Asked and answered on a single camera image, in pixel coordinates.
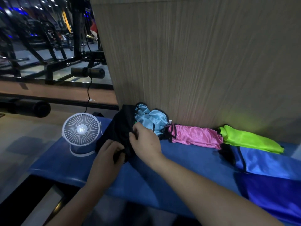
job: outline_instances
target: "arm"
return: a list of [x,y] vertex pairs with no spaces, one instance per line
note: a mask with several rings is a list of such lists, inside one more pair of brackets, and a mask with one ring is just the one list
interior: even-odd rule
[[202,225],[283,225],[247,199],[165,158],[159,138],[141,123],[133,130],[138,139],[130,133],[130,142],[137,156],[171,186]]
[[116,164],[113,162],[115,151],[124,146],[113,140],[107,140],[96,156],[87,183],[47,224],[47,226],[80,226],[87,214],[94,208],[105,190],[117,177],[124,162],[125,154],[121,153]]

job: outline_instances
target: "white fan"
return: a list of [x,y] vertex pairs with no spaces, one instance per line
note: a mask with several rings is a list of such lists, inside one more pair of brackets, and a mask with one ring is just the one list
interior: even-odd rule
[[76,113],[69,117],[62,130],[62,136],[70,144],[70,152],[77,157],[92,155],[95,151],[85,154],[76,154],[71,150],[71,145],[83,147],[94,142],[101,131],[101,122],[89,113]]

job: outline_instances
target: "hand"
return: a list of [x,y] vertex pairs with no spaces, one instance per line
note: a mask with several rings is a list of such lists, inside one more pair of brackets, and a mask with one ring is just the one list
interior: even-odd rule
[[121,153],[118,161],[114,164],[113,155],[122,149],[124,149],[124,146],[113,140],[107,140],[104,143],[93,162],[85,185],[86,189],[101,194],[111,186],[125,159],[125,154]]
[[159,138],[148,128],[145,128],[140,122],[133,126],[133,130],[137,133],[136,139],[133,133],[129,133],[129,139],[136,155],[149,167],[153,168],[154,164],[164,158]]

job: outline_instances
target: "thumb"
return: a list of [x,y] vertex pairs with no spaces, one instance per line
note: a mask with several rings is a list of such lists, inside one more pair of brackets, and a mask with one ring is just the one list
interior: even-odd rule
[[135,134],[130,132],[129,138],[130,138],[130,143],[131,143],[132,147],[135,148],[135,146],[137,145],[137,139],[136,139]]
[[122,164],[124,163],[125,159],[126,159],[125,153],[121,153],[119,158],[118,158],[118,161],[116,162],[117,167],[121,167]]

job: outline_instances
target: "neon green fabric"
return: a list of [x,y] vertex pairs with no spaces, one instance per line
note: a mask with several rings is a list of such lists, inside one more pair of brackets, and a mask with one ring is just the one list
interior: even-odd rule
[[255,148],[276,154],[283,153],[284,148],[274,140],[256,135],[254,133],[236,130],[228,125],[220,127],[224,143],[233,146]]

